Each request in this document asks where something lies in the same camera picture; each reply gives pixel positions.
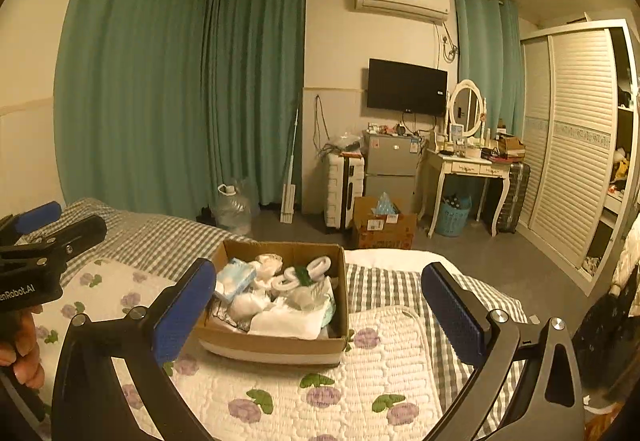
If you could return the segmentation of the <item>person's left hand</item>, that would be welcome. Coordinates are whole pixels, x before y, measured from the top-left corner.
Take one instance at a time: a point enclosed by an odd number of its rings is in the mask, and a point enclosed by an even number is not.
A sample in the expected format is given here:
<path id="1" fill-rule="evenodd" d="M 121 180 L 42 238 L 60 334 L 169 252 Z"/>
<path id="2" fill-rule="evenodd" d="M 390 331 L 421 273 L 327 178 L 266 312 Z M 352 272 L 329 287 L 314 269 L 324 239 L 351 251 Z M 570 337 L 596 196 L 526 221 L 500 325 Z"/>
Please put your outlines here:
<path id="1" fill-rule="evenodd" d="M 34 315 L 41 312 L 42 305 L 18 311 L 11 319 L 9 334 L 1 336 L 1 365 L 12 369 L 17 383 L 30 389 L 40 389 L 44 382 L 34 321 Z"/>

